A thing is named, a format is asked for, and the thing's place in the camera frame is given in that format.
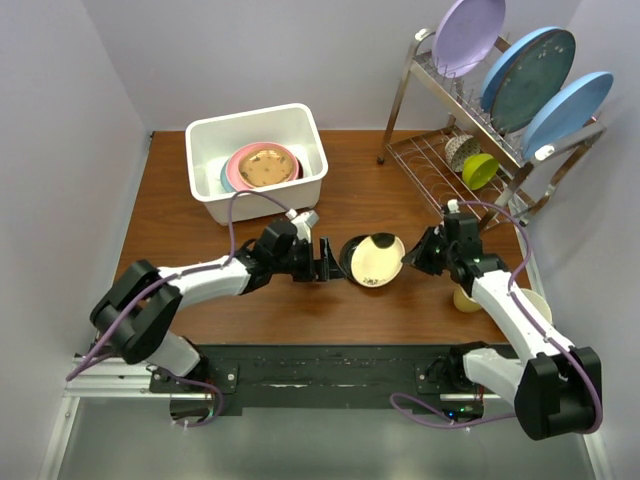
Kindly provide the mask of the blue cream leaf plate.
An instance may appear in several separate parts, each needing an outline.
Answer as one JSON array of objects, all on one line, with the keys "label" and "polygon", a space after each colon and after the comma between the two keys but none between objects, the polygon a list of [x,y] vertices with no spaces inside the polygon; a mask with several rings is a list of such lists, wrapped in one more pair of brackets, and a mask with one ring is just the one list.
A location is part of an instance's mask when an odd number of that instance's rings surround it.
[{"label": "blue cream leaf plate", "polygon": [[229,160],[226,160],[225,163],[223,164],[223,166],[221,168],[221,171],[220,171],[219,180],[220,180],[222,188],[224,189],[225,192],[234,193],[236,191],[236,189],[231,184],[231,182],[229,180],[229,177],[228,177],[228,174],[227,174],[228,163],[229,163]]}]

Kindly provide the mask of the black glossy plate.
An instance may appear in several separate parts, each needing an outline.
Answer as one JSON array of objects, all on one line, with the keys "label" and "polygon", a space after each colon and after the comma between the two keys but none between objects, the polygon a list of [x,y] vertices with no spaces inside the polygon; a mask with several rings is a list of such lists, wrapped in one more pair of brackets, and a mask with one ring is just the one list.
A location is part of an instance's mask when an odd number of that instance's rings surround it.
[{"label": "black glossy plate", "polygon": [[342,272],[344,273],[345,278],[351,281],[352,283],[355,282],[355,279],[352,274],[351,261],[352,261],[352,257],[355,252],[355,249],[359,245],[360,241],[361,241],[360,236],[356,236],[349,239],[343,245],[339,254],[339,260],[338,260],[339,266]]}]

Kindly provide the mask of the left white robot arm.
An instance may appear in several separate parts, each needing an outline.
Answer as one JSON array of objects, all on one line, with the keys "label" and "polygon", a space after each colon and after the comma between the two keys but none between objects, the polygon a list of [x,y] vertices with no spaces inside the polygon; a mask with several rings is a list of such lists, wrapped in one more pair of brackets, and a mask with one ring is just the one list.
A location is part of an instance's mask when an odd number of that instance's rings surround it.
[{"label": "left white robot arm", "polygon": [[211,377],[210,362],[191,341],[171,333],[176,314],[216,298],[249,294],[275,275],[295,282],[344,278],[329,240],[313,243],[314,220],[309,213],[276,220],[258,238],[210,262],[157,268],[137,261],[94,307],[90,321],[126,363],[153,365],[162,379],[196,392]]}]

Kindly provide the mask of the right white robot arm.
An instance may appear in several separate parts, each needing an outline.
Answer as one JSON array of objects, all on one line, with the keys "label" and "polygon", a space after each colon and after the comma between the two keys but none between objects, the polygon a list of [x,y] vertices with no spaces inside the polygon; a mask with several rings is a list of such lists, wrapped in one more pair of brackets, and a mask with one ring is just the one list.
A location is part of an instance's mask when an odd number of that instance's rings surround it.
[{"label": "right white robot arm", "polygon": [[454,346],[441,373],[459,393],[481,385],[514,409],[533,440],[591,434],[603,421],[602,368],[590,347],[560,334],[516,284],[496,254],[484,251],[476,217],[447,211],[428,228],[404,263],[451,279],[493,319],[516,356],[505,358],[483,342]]}]

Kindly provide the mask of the pink plastic plate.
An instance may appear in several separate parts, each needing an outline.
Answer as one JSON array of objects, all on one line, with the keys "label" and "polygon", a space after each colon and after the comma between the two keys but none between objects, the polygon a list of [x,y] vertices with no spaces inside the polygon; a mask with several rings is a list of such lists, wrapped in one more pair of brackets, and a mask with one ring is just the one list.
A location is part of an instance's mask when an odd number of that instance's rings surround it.
[{"label": "pink plastic plate", "polygon": [[[227,174],[228,174],[228,177],[229,177],[229,180],[230,180],[231,184],[234,186],[236,191],[244,190],[244,189],[257,189],[255,187],[250,187],[247,184],[245,184],[244,181],[240,178],[240,175],[238,173],[238,161],[240,159],[241,154],[245,153],[248,150],[249,147],[256,147],[256,146],[260,146],[260,147],[264,147],[264,146],[282,147],[282,148],[288,150],[291,154],[293,154],[289,149],[287,149],[283,145],[280,145],[280,144],[277,144],[277,143],[272,143],[272,142],[254,142],[254,143],[250,143],[250,144],[247,144],[247,145],[241,147],[235,153],[233,153],[230,156],[230,158],[228,159],[229,163],[228,163],[228,168],[227,168]],[[295,156],[295,158],[297,159],[298,165],[299,165],[299,173],[298,173],[297,177],[294,179],[294,180],[297,180],[297,179],[300,179],[303,176],[303,168],[302,168],[301,163],[298,160],[298,158],[296,156]]]}]

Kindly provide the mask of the cream plate black brushstroke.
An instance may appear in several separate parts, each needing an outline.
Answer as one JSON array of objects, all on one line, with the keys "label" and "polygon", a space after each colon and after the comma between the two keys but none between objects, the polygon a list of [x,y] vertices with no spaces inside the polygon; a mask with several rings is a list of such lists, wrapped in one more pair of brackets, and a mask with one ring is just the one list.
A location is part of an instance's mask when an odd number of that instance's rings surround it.
[{"label": "cream plate black brushstroke", "polygon": [[357,243],[347,266],[358,285],[378,288],[396,278],[402,269],[404,255],[405,246],[398,236],[375,233]]}]

